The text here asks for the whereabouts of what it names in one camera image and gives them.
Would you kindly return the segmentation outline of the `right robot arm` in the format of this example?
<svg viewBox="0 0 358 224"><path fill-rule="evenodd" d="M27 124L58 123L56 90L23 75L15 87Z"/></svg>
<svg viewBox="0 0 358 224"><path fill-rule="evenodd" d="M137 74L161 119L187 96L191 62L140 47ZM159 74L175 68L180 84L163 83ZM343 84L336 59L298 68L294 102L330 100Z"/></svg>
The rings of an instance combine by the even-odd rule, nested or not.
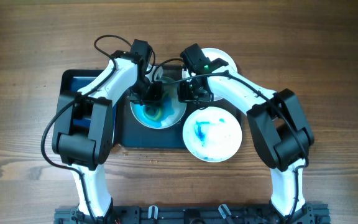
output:
<svg viewBox="0 0 358 224"><path fill-rule="evenodd" d="M305 204L301 175L314 143L298 97L289 89L276 92L256 85L223 58L205 56L198 44L187 47L180 58L190 76L179 81L179 100L212 102L218 95L247 116L255 150L271 170L271 204L292 221Z"/></svg>

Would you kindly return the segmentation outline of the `green yellow sponge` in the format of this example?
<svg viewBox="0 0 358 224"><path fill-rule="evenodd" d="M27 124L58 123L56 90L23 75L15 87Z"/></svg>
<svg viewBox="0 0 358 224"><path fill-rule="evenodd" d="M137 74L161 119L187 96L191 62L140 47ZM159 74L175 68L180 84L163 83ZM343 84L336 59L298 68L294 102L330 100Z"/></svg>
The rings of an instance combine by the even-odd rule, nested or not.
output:
<svg viewBox="0 0 358 224"><path fill-rule="evenodd" d="M163 106L145 105L143 109L144 116L151 121L160 121L163 118Z"/></svg>

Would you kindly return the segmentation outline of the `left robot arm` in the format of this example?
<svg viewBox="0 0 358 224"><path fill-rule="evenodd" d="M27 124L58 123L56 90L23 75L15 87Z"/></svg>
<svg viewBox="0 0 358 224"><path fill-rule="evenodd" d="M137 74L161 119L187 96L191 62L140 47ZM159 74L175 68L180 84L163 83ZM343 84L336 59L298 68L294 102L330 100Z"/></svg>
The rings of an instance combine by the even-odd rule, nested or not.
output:
<svg viewBox="0 0 358 224"><path fill-rule="evenodd" d="M131 90L140 105L157 106L162 85L146 77L155 55L148 42L134 40L128 52L108 55L108 66L78 91L62 91L57 112L45 128L53 130L52 150L62 163L57 167L72 172L80 198L74 221L108 223L113 221L113 202L104 173L104 163L112 148L113 108Z"/></svg>

